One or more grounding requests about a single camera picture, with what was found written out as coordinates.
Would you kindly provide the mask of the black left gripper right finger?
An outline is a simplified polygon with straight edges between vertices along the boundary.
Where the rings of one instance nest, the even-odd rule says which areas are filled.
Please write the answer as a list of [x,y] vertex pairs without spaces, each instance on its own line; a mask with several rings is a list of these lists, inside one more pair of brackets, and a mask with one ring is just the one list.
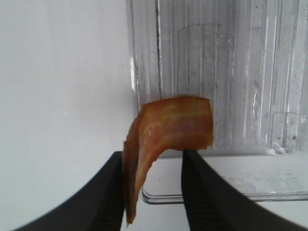
[[182,196],[192,231],[304,231],[248,199],[198,154],[184,150]]

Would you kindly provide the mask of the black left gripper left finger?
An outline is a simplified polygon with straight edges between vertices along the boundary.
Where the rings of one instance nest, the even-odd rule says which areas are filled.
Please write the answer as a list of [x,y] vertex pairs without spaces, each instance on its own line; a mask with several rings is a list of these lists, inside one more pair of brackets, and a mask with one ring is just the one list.
[[52,211],[20,231],[118,231],[124,214],[122,153],[114,152],[96,175]]

